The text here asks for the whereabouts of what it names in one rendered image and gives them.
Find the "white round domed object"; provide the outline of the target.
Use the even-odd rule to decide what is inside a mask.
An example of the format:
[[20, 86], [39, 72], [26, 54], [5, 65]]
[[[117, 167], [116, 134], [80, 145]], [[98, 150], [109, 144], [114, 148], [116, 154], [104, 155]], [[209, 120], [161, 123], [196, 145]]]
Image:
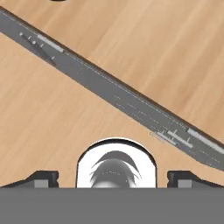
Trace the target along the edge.
[[157, 164], [139, 143], [106, 138], [90, 145], [80, 156], [76, 188], [157, 188]]

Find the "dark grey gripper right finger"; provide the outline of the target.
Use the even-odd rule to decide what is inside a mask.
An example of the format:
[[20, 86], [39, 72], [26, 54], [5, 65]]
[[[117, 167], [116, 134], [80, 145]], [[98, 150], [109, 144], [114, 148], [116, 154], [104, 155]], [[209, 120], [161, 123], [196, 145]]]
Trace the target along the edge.
[[223, 185], [218, 185], [216, 183], [201, 179], [191, 171], [168, 171], [167, 178], [167, 187], [169, 188], [223, 188]]

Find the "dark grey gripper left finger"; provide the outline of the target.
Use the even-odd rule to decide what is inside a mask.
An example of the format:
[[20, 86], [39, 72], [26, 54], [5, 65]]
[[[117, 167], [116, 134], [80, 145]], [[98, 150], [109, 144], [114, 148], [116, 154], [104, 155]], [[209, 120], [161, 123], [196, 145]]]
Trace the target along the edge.
[[28, 178], [3, 185], [3, 188], [58, 188], [58, 178], [58, 171], [35, 171]]

